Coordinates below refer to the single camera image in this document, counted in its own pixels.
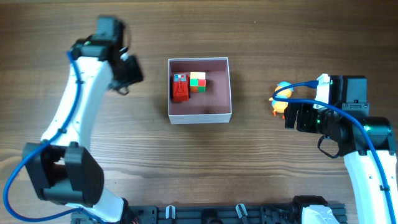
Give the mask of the yellow duck toy blue hat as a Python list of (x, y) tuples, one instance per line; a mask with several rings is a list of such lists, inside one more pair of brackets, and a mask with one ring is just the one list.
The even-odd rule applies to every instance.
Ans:
[[(281, 88), (286, 87), (286, 86), (290, 86), (290, 83), (289, 82), (280, 82), (279, 84), (277, 84), (275, 91), (278, 91)], [(293, 93), (293, 88), (288, 88), (286, 90), (278, 92), (277, 98), (288, 99), (292, 96), (292, 93)], [(273, 108), (273, 111), (272, 111), (273, 115), (276, 116), (277, 113), (280, 113), (282, 115), (282, 119), (285, 119), (284, 111), (288, 107), (288, 103), (284, 102), (284, 101), (277, 101), (277, 100), (274, 100), (273, 98), (269, 98), (269, 101), (271, 101), (271, 106)]]

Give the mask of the red toy fire truck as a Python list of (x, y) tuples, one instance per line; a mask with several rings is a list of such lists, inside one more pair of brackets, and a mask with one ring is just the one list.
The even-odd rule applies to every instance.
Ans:
[(190, 85), (188, 73), (174, 73), (172, 77), (172, 100), (174, 102), (188, 101)]

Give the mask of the multicolour puzzle cube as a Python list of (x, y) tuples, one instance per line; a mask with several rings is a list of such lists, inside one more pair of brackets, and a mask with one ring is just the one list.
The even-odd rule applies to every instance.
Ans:
[(190, 91), (194, 93), (204, 93), (206, 90), (206, 73), (190, 73)]

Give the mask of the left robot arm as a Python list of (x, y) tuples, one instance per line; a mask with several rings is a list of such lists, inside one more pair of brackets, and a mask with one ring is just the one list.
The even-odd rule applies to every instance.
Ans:
[(90, 154), (104, 93), (126, 95), (129, 85), (144, 79), (136, 56), (123, 44), (125, 28), (115, 16), (99, 16), (96, 32), (72, 45), (57, 112), (40, 143), (26, 144), (22, 154), (40, 200), (82, 210), (102, 223), (133, 221), (127, 200), (104, 187), (104, 172)]

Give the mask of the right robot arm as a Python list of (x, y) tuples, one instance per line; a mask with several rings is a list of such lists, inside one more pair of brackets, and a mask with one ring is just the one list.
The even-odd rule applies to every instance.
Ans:
[(397, 223), (397, 143), (391, 122), (369, 114), (364, 76), (323, 74), (316, 97), (289, 99), (285, 127), (321, 134), (338, 145), (360, 223)]

